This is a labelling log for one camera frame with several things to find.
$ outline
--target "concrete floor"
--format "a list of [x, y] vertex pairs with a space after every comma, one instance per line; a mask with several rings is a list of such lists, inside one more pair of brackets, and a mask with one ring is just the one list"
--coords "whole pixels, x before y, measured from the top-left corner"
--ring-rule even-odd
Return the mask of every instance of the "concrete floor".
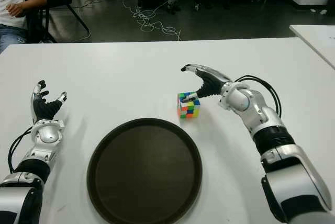
[[[73, 0], [79, 7], [86, 0]], [[77, 13], [91, 30], [91, 37], [81, 42], [131, 42], [173, 41], [177, 36], [165, 35], [161, 31], [142, 32], [130, 10], [123, 7], [123, 0], [96, 0], [92, 6], [76, 8]], [[136, 7], [137, 0], [125, 0], [125, 4]], [[216, 1], [211, 9], [194, 10], [193, 0], [181, 0], [182, 10], [175, 15], [164, 8], [157, 11], [151, 22], [161, 21], [166, 27], [181, 30], [182, 40], [213, 40], [240, 38], [292, 37], [291, 24], [334, 25], [335, 17], [296, 10], [288, 3], [232, 4], [223, 9]], [[72, 42], [87, 36], [86, 31], [65, 8], [51, 11], [50, 33], [58, 42]]]

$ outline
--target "rubik's cube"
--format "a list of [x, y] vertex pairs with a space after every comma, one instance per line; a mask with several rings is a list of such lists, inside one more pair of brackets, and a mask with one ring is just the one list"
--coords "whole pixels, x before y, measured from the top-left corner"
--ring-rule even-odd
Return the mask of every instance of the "rubik's cube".
[[183, 99], [192, 92], [179, 93], [177, 96], [177, 112], [180, 118], [196, 118], [199, 115], [199, 99], [183, 103]]

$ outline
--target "brown round tray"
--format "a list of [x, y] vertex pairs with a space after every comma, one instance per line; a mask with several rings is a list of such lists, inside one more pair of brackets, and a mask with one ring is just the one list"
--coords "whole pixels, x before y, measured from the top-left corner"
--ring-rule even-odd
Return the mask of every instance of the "brown round tray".
[[190, 136], [154, 118], [136, 119], [110, 132], [87, 171], [95, 209], [117, 224], [177, 221], [195, 201], [201, 180], [201, 158]]

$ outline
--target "robotic arm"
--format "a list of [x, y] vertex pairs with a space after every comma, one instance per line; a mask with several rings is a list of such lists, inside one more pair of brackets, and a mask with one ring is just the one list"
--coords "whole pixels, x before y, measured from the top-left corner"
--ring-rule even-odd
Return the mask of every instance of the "robotic arm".
[[219, 105], [239, 115], [261, 155], [262, 186], [274, 217], [288, 223], [335, 223], [331, 196], [302, 148], [261, 93], [209, 67], [188, 64], [182, 71], [201, 77], [203, 86], [183, 102], [221, 95]]
[[44, 184], [54, 166], [64, 129], [63, 122], [53, 120], [53, 117], [67, 98], [63, 92], [57, 100], [46, 103], [43, 97], [49, 92], [41, 92], [45, 86], [45, 82], [40, 81], [31, 96], [34, 147], [16, 169], [10, 167], [10, 174], [0, 184], [0, 220], [3, 224], [39, 222]]

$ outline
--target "white desk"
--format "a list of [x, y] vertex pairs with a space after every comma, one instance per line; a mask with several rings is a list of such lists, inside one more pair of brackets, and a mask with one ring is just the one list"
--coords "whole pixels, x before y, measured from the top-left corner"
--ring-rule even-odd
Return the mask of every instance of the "white desk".
[[[178, 119], [177, 93], [202, 84], [180, 71], [187, 63], [211, 66], [232, 79], [254, 74], [270, 82], [289, 132], [335, 198], [335, 72], [298, 38], [9, 46], [0, 55], [0, 178], [8, 173], [10, 143], [31, 124], [31, 91], [45, 79], [50, 99], [67, 91], [68, 100], [56, 116], [66, 129], [46, 184], [41, 224], [105, 223], [87, 195], [90, 156], [108, 132], [141, 117], [181, 126], [202, 156], [202, 190], [180, 223], [279, 223], [261, 187], [260, 156], [240, 118], [210, 97], [202, 100], [199, 118]], [[273, 106], [264, 88], [250, 84]], [[14, 166], [30, 146], [25, 138]]]
[[335, 26], [291, 25], [289, 28], [335, 69]]

